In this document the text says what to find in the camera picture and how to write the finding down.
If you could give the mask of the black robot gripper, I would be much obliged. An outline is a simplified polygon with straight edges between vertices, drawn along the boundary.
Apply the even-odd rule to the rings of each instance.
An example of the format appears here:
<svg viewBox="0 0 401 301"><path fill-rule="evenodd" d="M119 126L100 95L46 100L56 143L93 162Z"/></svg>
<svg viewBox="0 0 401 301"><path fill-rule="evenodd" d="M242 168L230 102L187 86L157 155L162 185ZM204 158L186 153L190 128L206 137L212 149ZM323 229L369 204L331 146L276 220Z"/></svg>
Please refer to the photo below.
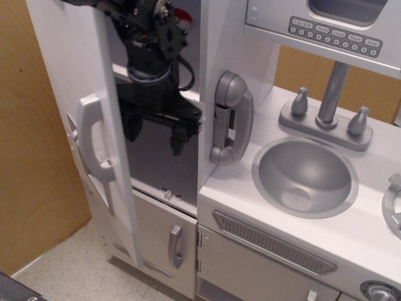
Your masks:
<svg viewBox="0 0 401 301"><path fill-rule="evenodd" d="M201 130L202 112L181 94L177 67L172 68L166 79L154 85L136 82L118 84L117 93L126 105L133 107L120 109L123 132L130 142L136 140L142 129L142 112L178 121L172 128L170 138L174 156L181 156L185 144Z"/></svg>

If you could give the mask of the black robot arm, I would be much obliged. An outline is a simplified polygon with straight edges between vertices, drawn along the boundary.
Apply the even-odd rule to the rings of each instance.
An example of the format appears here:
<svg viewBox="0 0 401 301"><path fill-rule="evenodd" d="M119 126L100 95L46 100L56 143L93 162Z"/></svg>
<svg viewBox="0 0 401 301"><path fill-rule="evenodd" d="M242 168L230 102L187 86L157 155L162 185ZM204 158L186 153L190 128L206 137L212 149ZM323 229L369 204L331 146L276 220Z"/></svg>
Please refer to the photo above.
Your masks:
<svg viewBox="0 0 401 301"><path fill-rule="evenodd" d="M129 84L117 93L125 137L133 142L143 120L171 128L174 156L200 131L202 112L182 92L195 83L194 70L180 52L188 45L172 1L71 1L111 18L128 56Z"/></svg>

